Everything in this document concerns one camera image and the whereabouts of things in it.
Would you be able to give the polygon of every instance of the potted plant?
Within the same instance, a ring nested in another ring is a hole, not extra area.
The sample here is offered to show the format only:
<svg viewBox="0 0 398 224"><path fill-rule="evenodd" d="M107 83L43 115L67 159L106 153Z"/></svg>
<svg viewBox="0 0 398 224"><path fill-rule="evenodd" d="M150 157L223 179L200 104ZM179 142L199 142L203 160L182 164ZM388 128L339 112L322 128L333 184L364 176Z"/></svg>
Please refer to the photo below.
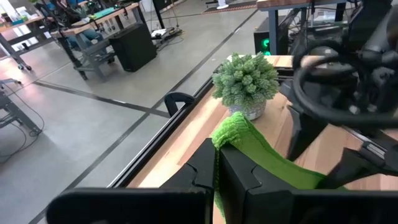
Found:
<svg viewBox="0 0 398 224"><path fill-rule="evenodd" d="M252 120L263 114L266 100L271 100L278 91L277 71L259 53L240 57L232 54L213 75L215 98L222 98L223 105L233 114L241 111Z"/></svg>

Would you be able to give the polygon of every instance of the green cloth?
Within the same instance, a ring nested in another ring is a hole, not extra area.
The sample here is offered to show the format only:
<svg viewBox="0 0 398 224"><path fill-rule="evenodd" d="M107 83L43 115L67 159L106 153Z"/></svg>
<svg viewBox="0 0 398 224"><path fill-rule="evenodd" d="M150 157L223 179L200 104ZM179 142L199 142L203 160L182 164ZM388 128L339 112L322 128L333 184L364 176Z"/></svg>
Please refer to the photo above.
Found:
<svg viewBox="0 0 398 224"><path fill-rule="evenodd" d="M314 189L318 182L325 177L321 173L304 169L284 159L240 112L226 118L220 124L212 135L212 141L217 150L215 203L223 216L223 204L218 185L218 159L221 146L227 143L239 149L262 168L298 189Z"/></svg>

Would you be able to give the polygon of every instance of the green light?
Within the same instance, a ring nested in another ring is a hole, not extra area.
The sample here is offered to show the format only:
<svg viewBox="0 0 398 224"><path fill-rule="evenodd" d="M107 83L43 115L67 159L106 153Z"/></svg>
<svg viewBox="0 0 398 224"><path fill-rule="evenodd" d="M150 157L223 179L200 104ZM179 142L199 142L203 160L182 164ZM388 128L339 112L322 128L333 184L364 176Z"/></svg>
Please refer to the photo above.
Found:
<svg viewBox="0 0 398 224"><path fill-rule="evenodd" d="M268 47L268 44L269 44L269 39L264 39L264 40L262 40L262 45L263 45L264 47Z"/></svg>

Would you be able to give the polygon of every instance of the person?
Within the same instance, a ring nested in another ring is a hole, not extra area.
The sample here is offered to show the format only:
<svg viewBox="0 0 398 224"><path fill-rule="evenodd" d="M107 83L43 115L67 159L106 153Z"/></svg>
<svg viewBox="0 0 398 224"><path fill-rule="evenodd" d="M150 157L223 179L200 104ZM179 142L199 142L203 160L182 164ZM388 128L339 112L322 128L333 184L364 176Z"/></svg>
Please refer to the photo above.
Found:
<svg viewBox="0 0 398 224"><path fill-rule="evenodd" d="M72 9L66 0L57 0L56 3L57 3L57 6L59 6L59 9L61 9L63 11L63 13L66 14L70 24L74 24L76 22L81 21L81 17L79 15L79 13L76 12L74 9ZM93 43L91 42L92 40L101 41L104 39L102 34L95 32L95 30L93 30L93 29L84 30L82 32L81 38L83 39L83 41L85 42L85 44L88 47L93 45ZM71 48L78 48L76 37L70 36L70 37L67 37L67 39L68 39L68 42L69 42Z"/></svg>

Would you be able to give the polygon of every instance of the concrete floor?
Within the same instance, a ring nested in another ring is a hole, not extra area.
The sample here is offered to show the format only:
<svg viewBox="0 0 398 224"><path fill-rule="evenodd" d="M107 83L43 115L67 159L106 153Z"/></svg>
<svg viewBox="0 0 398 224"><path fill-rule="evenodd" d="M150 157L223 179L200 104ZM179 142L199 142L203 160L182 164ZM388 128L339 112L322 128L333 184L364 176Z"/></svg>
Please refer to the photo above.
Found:
<svg viewBox="0 0 398 224"><path fill-rule="evenodd" d="M167 46L135 73L125 72L118 61L103 65L109 77L106 83L93 73L87 73L88 81L82 80L56 43L22 56L34 72L18 70L9 58L0 61L0 78L22 81L24 86L9 86L45 121L43 133L31 147L8 160L0 157L0 223L45 223L42 211L63 190L107 186L169 120L166 113L159 112L166 111L162 97L168 91L192 94L232 52L254 53L252 32L267 13L246 9L189 16L205 9L201 0L187 0L177 6L176 15L185 16L178 18L185 31L183 41ZM170 16L174 16L172 11L163 13L163 17ZM175 19L164 22L166 26L176 25ZM176 85L187 74L190 76ZM7 93L40 128L43 126L11 90ZM124 101L145 110L113 105L92 96ZM23 140L15 126L0 129L0 156L18 149Z"/></svg>

